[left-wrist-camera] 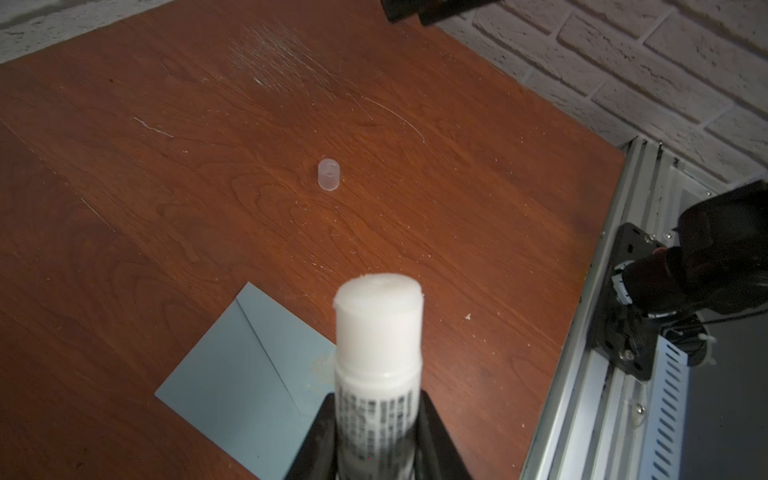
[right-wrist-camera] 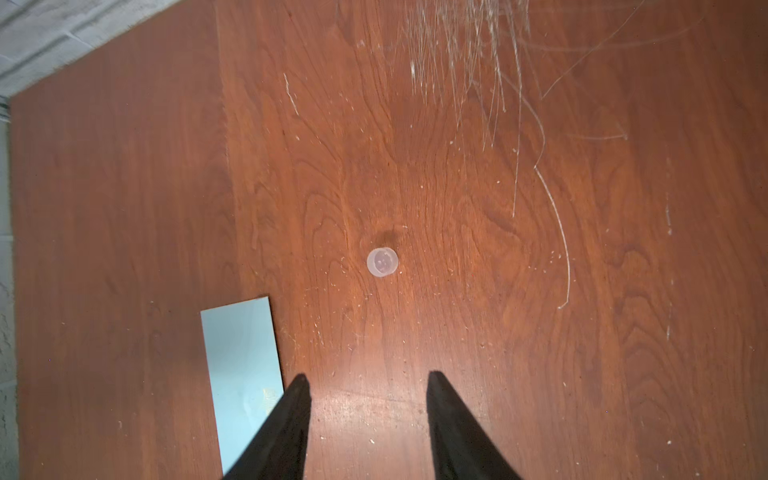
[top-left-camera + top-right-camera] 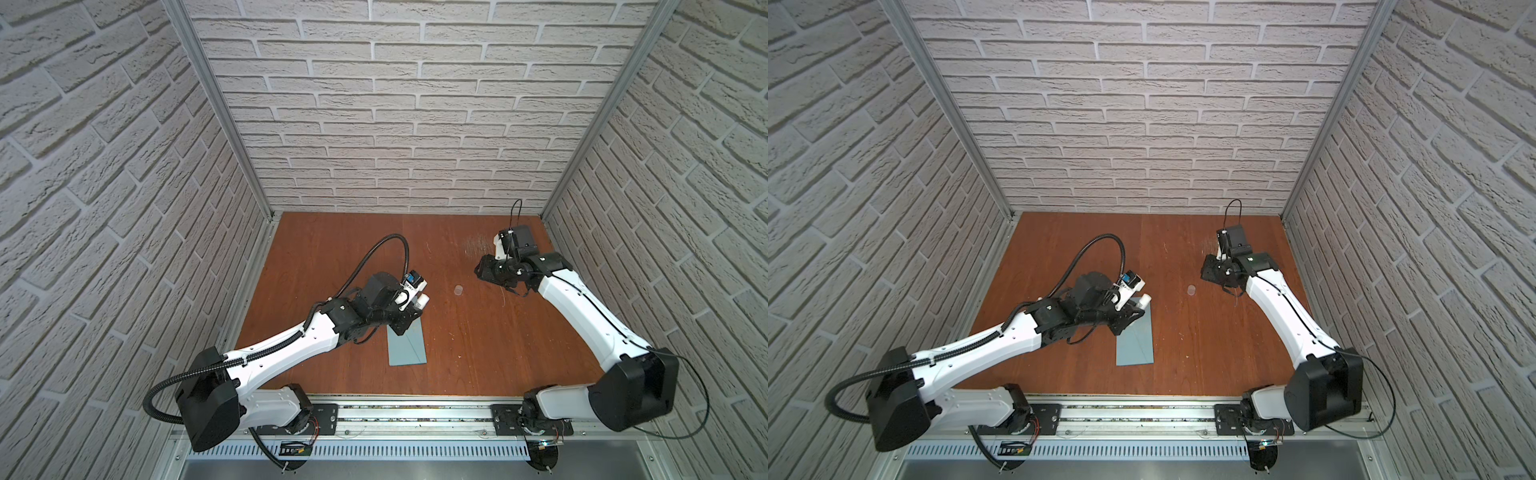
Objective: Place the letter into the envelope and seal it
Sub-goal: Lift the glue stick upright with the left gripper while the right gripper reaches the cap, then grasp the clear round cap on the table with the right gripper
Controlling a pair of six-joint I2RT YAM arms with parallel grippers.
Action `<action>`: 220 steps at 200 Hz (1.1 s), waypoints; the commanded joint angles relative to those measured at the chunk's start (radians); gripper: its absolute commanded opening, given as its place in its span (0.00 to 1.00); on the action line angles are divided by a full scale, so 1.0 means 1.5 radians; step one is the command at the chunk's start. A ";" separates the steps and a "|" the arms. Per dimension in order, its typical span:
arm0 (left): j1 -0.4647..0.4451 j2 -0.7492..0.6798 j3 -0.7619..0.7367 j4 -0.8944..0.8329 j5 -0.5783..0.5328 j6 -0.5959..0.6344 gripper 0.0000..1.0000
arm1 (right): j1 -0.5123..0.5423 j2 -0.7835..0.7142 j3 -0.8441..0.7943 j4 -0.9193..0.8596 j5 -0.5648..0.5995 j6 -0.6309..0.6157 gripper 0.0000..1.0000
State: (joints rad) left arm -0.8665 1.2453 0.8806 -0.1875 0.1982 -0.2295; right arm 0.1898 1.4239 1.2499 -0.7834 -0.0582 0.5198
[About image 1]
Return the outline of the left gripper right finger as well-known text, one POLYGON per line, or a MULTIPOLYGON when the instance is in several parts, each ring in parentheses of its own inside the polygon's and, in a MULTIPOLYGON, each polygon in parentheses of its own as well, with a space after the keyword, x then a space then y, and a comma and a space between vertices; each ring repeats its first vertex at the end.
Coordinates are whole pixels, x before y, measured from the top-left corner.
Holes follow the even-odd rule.
POLYGON ((461 455, 425 390, 420 393, 416 421, 416 478, 471 480, 461 455))

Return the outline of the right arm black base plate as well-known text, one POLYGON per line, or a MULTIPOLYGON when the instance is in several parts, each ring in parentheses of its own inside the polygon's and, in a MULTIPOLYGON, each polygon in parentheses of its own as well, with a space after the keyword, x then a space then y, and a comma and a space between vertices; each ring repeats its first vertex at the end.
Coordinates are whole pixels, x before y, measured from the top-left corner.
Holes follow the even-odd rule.
POLYGON ((652 376, 659 329, 643 322, 636 307, 620 302, 612 278, 618 267, 641 260, 660 246, 631 223, 618 227, 587 334, 588 347, 641 381, 652 376))

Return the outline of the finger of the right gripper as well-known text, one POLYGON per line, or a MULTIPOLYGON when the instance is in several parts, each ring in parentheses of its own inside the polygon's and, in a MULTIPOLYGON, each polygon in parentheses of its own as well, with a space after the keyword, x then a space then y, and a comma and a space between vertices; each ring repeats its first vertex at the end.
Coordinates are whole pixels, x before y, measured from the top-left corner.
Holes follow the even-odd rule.
POLYGON ((495 3, 496 0, 381 0, 390 23, 417 16, 423 26, 458 16, 470 10, 495 3))

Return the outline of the clear glue stick cap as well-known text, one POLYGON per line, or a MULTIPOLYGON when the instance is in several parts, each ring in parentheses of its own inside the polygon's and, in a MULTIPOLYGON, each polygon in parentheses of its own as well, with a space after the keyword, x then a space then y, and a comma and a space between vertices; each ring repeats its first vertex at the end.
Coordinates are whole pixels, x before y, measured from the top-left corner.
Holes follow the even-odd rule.
POLYGON ((341 183, 340 164, 331 158, 322 159, 317 165, 317 181, 324 191, 334 191, 341 183))

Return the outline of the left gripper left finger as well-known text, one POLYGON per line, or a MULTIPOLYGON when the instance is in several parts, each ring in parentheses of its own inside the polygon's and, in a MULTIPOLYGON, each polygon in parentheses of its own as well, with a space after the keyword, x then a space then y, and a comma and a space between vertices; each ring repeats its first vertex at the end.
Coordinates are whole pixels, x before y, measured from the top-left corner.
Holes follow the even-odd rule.
POLYGON ((329 393, 285 475, 286 480, 335 480, 338 474, 335 395, 329 393))

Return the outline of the white glue stick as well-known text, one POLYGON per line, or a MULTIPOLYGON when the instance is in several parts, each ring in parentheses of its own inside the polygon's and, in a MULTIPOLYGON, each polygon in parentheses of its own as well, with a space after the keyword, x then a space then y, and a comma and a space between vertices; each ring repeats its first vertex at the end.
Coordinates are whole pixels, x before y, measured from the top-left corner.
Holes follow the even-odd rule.
POLYGON ((344 283, 333 307, 338 476, 410 479, 423 368, 421 285, 402 274, 367 274, 344 283))

